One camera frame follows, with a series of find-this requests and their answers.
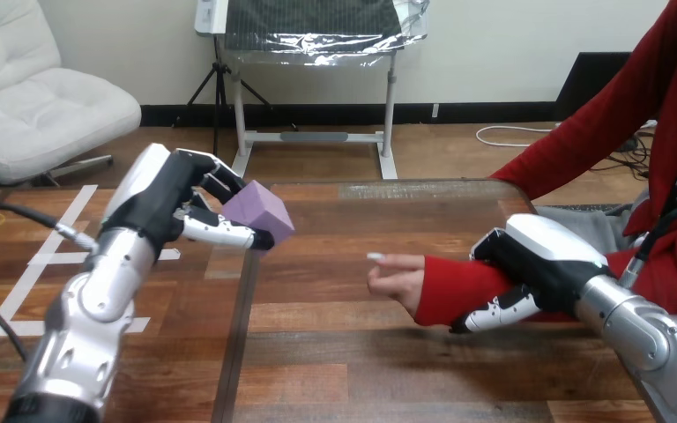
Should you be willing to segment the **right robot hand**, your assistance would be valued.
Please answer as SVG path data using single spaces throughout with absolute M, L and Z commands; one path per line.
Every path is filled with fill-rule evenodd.
M 542 311 L 572 312 L 593 278 L 614 279 L 606 258 L 567 227 L 540 215 L 518 213 L 474 244 L 470 258 L 492 264 L 513 288 L 458 317 L 456 334 L 519 323 Z

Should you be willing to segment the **person's hand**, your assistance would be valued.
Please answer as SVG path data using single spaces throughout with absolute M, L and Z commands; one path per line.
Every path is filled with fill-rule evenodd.
M 369 292 L 395 300 L 414 318 L 420 305 L 425 257 L 370 252 L 367 259 L 374 264 L 368 273 Z

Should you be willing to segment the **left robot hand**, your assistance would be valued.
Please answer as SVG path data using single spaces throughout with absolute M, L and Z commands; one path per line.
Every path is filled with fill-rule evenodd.
M 196 200 L 200 187 L 230 204 L 246 188 L 245 181 L 225 162 L 208 152 L 169 151 L 148 145 L 115 190 L 101 221 L 103 234 L 128 229 L 146 238 L 155 254 L 180 237 L 241 249 L 268 251 L 276 245 L 273 234 L 227 218 Z

